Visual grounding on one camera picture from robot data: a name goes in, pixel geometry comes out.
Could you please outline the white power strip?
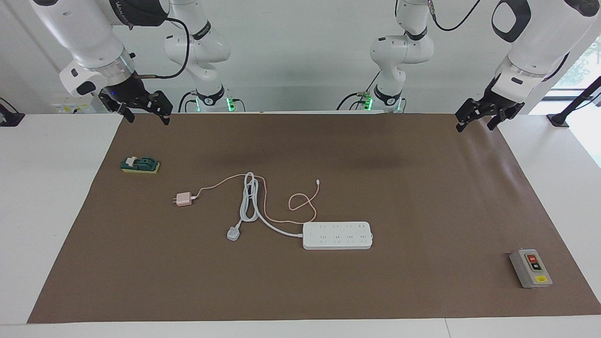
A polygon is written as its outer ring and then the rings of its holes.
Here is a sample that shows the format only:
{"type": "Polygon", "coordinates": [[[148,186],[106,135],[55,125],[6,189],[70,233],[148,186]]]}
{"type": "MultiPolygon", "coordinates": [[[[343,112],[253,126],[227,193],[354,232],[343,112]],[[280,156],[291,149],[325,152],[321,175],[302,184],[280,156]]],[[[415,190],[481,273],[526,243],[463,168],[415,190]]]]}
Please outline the white power strip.
{"type": "Polygon", "coordinates": [[[313,221],[303,225],[302,244],[306,250],[367,250],[373,233],[366,221],[313,221]]]}

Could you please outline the black slanted stand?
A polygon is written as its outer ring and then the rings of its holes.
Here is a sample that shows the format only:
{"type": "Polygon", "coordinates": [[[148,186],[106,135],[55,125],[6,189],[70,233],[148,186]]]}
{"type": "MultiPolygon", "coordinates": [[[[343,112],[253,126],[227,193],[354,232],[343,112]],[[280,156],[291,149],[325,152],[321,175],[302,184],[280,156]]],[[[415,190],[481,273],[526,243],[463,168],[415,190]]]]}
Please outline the black slanted stand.
{"type": "Polygon", "coordinates": [[[581,106],[584,107],[583,102],[588,100],[588,98],[592,94],[597,92],[599,88],[601,88],[601,76],[597,77],[586,89],[583,90],[583,92],[579,96],[573,99],[573,101],[571,101],[571,103],[569,103],[569,105],[567,105],[567,107],[565,107],[565,109],[563,109],[560,113],[548,114],[547,119],[550,121],[552,126],[556,128],[568,128],[569,125],[566,122],[567,117],[577,108],[580,108],[581,106]]]}

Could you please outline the window with greenery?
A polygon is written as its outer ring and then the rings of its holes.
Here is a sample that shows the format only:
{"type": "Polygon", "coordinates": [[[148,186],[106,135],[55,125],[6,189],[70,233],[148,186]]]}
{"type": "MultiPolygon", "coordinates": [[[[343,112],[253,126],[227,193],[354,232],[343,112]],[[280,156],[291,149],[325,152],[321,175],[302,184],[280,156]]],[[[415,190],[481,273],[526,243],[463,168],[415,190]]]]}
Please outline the window with greenery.
{"type": "Polygon", "coordinates": [[[552,87],[553,91],[585,89],[601,73],[601,35],[552,87]]]}

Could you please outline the black desk clamp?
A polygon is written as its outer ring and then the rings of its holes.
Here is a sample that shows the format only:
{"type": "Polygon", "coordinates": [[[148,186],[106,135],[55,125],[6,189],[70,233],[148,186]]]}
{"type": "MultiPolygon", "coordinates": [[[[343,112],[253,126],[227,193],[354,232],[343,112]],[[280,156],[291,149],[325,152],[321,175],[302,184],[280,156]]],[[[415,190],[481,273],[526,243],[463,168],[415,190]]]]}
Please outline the black desk clamp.
{"type": "Polygon", "coordinates": [[[8,100],[0,97],[0,127],[16,127],[24,116],[8,100]]]}

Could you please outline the brown table mat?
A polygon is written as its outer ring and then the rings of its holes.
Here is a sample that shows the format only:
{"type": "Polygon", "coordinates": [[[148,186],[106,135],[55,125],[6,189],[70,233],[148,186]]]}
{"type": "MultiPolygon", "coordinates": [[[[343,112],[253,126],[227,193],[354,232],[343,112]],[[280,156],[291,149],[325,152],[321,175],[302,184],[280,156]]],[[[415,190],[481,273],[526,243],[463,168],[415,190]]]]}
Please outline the brown table mat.
{"type": "Polygon", "coordinates": [[[450,114],[183,114],[121,122],[29,323],[579,316],[601,303],[499,130],[450,114]],[[127,157],[159,161],[125,173],[127,157]],[[249,171],[273,218],[366,221],[367,250],[309,251],[239,220],[249,171]],[[553,285],[521,286],[535,249],[553,285]]]}

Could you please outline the green knife switch yellow base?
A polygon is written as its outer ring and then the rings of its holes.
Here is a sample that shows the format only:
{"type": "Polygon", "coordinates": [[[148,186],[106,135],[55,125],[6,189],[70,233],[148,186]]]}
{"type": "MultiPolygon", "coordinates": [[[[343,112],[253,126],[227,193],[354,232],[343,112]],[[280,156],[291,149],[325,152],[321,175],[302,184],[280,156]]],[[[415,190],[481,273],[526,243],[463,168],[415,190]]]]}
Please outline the green knife switch yellow base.
{"type": "Polygon", "coordinates": [[[156,174],[160,163],[152,157],[127,157],[120,163],[121,171],[125,173],[156,174]]]}

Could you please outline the white wall socket box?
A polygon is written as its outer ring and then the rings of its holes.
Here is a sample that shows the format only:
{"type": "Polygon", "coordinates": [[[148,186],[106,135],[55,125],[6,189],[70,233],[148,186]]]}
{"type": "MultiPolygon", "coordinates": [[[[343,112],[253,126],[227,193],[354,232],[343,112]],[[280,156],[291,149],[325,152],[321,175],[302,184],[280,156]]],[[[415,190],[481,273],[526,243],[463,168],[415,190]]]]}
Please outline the white wall socket box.
{"type": "Polygon", "coordinates": [[[50,100],[54,112],[57,114],[107,114],[103,103],[94,94],[82,97],[73,97],[55,93],[50,100]]]}

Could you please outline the grey on-off switch box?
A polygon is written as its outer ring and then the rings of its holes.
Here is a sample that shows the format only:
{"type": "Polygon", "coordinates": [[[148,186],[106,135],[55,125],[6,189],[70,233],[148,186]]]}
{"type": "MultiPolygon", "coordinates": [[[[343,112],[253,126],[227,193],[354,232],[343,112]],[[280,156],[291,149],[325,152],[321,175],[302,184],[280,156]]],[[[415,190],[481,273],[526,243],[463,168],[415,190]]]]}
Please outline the grey on-off switch box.
{"type": "Polygon", "coordinates": [[[535,289],[553,285],[539,253],[535,249],[519,249],[509,253],[509,261],[516,272],[521,286],[535,289]]]}

